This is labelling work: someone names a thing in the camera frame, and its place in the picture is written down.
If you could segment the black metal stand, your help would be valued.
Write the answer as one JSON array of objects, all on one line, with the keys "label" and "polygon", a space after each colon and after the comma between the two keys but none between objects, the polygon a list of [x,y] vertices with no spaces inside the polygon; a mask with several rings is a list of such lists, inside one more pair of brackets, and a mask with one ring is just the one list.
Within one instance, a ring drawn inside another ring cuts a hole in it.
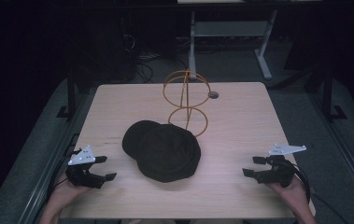
[{"label": "black metal stand", "polygon": [[333,98],[333,67],[325,63],[322,68],[323,89],[322,89],[322,113],[326,120],[333,122],[335,119],[346,119],[347,116],[339,105],[332,104]]},{"label": "black metal stand", "polygon": [[75,87],[75,72],[71,68],[67,74],[67,105],[63,105],[57,114],[57,118],[65,118],[67,120],[72,119],[76,113],[76,87]]}]

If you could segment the black hat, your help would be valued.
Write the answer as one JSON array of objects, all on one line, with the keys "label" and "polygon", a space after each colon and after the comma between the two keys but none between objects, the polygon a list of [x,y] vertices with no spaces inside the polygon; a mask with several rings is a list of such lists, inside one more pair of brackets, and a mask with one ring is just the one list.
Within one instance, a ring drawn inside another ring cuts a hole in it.
[{"label": "black hat", "polygon": [[133,124],[123,136],[122,148],[144,176],[162,183],[191,177],[201,159],[201,148],[191,132],[152,120]]}]

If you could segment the person's left hand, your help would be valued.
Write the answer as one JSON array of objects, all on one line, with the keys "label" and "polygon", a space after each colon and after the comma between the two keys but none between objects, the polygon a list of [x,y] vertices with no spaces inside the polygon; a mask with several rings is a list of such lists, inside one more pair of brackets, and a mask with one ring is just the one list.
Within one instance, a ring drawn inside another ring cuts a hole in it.
[{"label": "person's left hand", "polygon": [[54,186],[53,192],[50,196],[48,205],[51,208],[63,210],[66,206],[72,203],[79,196],[90,191],[91,188],[74,186],[68,179],[66,174],[60,175]]}]

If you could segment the orange wire hat stand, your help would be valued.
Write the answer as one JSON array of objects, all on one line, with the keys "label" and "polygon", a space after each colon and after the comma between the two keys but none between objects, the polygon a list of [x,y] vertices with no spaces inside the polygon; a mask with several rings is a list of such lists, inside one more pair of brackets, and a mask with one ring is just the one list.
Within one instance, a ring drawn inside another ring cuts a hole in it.
[{"label": "orange wire hat stand", "polygon": [[172,106],[167,122],[192,132],[196,137],[208,128],[203,110],[210,98],[211,87],[200,74],[190,69],[169,74],[163,82],[163,99]]}]

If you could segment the grey metal frame rail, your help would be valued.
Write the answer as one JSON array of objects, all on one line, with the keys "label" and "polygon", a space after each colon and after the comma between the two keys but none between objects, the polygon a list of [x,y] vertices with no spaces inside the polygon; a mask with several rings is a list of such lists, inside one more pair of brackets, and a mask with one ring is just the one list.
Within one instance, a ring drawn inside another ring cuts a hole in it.
[{"label": "grey metal frame rail", "polygon": [[35,224],[37,217],[47,203],[53,184],[60,172],[65,167],[65,160],[72,155],[78,140],[76,131],[77,121],[75,118],[63,120],[63,131],[57,137],[56,144],[49,149],[49,156],[43,165],[39,165],[40,174],[35,182],[35,187],[25,205],[18,224]]},{"label": "grey metal frame rail", "polygon": [[345,164],[347,165],[347,169],[350,171],[352,179],[354,180],[354,157],[351,154],[349,147],[346,143],[346,141],[342,138],[342,135],[340,132],[337,130],[334,121],[332,119],[329,119],[324,112],[322,111],[322,106],[320,100],[315,96],[310,94],[309,95],[310,102],[313,104],[313,106],[316,108],[316,110],[319,113],[319,116],[322,119],[322,122],[325,124],[328,132],[330,133],[333,141],[336,144],[336,147],[338,148],[341,157]]}]

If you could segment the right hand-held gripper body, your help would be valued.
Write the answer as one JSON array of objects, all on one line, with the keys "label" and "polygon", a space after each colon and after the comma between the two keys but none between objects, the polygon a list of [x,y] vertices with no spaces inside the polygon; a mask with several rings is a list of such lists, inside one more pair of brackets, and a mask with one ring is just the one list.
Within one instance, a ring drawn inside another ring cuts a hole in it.
[{"label": "right hand-held gripper body", "polygon": [[259,171],[254,173],[254,179],[259,184],[278,183],[283,188],[287,187],[295,175],[302,177],[302,173],[297,166],[285,158],[296,152],[305,151],[306,146],[289,146],[278,145],[274,146],[268,151],[268,156],[265,157],[267,163],[271,166],[270,170]]}]

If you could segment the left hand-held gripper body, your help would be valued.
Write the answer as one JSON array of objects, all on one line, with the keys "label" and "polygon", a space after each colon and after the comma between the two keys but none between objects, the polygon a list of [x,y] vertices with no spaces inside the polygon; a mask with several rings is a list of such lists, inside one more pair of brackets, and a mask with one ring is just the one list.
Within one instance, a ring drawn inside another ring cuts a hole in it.
[{"label": "left hand-held gripper body", "polygon": [[106,181],[103,176],[90,172],[91,167],[96,164],[95,157],[90,146],[74,152],[65,171],[67,179],[74,186],[100,189],[104,185]]}]

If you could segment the white metal desk frame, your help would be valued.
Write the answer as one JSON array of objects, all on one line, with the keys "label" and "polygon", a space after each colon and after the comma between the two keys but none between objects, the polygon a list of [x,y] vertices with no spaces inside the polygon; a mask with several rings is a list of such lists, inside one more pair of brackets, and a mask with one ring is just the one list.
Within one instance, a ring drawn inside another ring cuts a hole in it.
[{"label": "white metal desk frame", "polygon": [[273,10],[267,21],[198,21],[195,12],[191,13],[189,69],[196,78],[195,38],[196,37],[261,37],[262,44],[255,49],[255,57],[265,79],[271,79],[264,53],[276,20],[277,11]]}]

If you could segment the person's right hand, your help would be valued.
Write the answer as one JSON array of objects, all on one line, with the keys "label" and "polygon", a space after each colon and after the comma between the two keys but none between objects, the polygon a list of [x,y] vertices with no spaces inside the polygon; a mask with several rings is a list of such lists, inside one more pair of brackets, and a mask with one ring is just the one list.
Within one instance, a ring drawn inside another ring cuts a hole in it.
[{"label": "person's right hand", "polygon": [[294,215],[302,216],[303,214],[311,213],[304,185],[298,177],[295,176],[285,188],[278,183],[266,184],[266,187],[275,192]]}]

